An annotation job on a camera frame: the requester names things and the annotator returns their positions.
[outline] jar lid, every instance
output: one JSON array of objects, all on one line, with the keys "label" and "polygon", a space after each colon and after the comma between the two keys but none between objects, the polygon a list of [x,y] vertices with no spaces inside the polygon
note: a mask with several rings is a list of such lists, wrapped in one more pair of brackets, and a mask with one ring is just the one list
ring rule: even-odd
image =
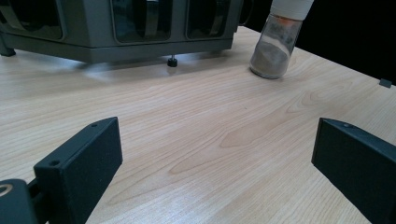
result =
[{"label": "jar lid", "polygon": [[314,0],[273,0],[271,14],[303,21]]}]

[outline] gray machine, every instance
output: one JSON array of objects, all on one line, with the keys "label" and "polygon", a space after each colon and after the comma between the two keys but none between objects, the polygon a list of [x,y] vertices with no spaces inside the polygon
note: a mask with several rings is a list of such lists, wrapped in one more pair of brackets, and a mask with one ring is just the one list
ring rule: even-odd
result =
[{"label": "gray machine", "polygon": [[230,49],[242,5],[243,0],[0,0],[0,54],[21,49],[104,63]]}]

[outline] transparent glass jar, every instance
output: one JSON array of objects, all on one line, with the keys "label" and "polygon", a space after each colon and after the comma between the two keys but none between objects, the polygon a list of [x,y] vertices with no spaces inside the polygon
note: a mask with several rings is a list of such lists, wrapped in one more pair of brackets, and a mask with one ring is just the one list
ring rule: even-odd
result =
[{"label": "transparent glass jar", "polygon": [[303,21],[270,14],[251,57],[251,71],[261,77],[282,77],[288,69],[302,24]]}]

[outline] light wood grain surface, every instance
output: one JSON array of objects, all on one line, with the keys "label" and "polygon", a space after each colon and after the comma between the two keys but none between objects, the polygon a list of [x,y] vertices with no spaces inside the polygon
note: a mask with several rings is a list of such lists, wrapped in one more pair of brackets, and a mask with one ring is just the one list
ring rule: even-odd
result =
[{"label": "light wood grain surface", "polygon": [[366,223],[312,164],[320,117],[396,144],[396,90],[296,49],[278,80],[253,75],[258,33],[233,48],[85,64],[0,59],[0,179],[86,125],[119,117],[124,162],[88,223]]}]

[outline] black rubber foot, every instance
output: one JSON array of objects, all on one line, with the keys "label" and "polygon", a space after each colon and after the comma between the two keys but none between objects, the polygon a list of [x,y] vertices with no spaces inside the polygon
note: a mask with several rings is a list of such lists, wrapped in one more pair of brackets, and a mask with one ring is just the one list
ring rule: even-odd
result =
[{"label": "black rubber foot", "polygon": [[177,59],[176,58],[168,59],[168,66],[169,67],[177,67]]},{"label": "black rubber foot", "polygon": [[11,57],[11,56],[14,56],[14,55],[16,55],[17,53],[15,53],[15,50],[14,49],[6,49],[5,51],[2,51],[1,53],[0,53],[0,55],[1,56],[4,56],[4,57]]}]

